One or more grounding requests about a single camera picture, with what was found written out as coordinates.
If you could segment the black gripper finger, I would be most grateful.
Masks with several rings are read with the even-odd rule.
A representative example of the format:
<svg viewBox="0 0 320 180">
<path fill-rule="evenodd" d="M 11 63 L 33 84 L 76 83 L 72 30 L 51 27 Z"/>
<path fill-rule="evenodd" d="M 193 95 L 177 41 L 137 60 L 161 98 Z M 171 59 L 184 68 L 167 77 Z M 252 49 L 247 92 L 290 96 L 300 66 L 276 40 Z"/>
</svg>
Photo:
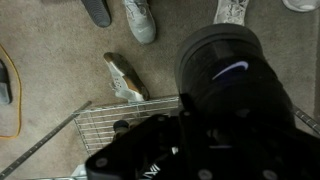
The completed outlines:
<svg viewBox="0 0 320 180">
<path fill-rule="evenodd" d="M 156 164 L 151 180 L 183 180 L 187 177 L 179 153 L 176 117 L 153 115 L 99 150 L 85 163 L 88 180 L 140 180 Z"/>
</svg>

